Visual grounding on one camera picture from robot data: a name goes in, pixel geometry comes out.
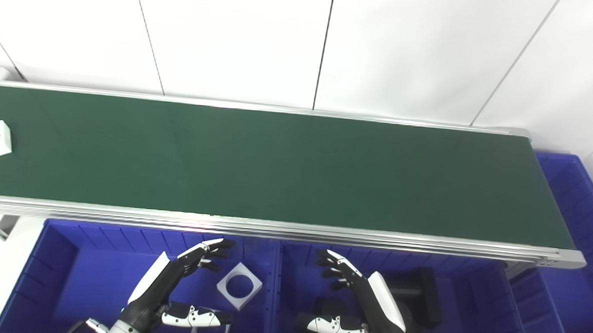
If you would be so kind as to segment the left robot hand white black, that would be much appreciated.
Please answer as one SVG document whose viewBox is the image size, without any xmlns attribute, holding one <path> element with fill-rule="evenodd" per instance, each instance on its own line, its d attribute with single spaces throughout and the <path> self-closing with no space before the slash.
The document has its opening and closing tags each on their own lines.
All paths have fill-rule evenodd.
<svg viewBox="0 0 593 333">
<path fill-rule="evenodd" d="M 160 254 L 136 285 L 108 333 L 152 333 L 161 325 L 184 329 L 231 325 L 234 316 L 230 312 L 173 302 L 170 295 L 182 278 L 199 268 L 217 272 L 219 266 L 211 258 L 226 257 L 227 249 L 235 244 L 232 239 L 216 238 L 195 244 L 176 259 Z"/>
</svg>

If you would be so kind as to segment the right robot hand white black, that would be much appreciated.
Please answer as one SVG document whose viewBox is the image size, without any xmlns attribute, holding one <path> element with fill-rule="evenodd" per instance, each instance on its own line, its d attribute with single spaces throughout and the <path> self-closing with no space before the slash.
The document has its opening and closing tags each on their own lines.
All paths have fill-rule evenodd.
<svg viewBox="0 0 593 333">
<path fill-rule="evenodd" d="M 378 271 L 369 276 L 360 272 L 348 259 L 328 248 L 316 250 L 317 265 L 326 269 L 323 278 L 337 278 L 330 283 L 333 291 L 350 289 L 363 313 L 362 319 L 346 315 L 300 313 L 297 323 L 312 333 L 409 333 L 405 319 Z"/>
</svg>

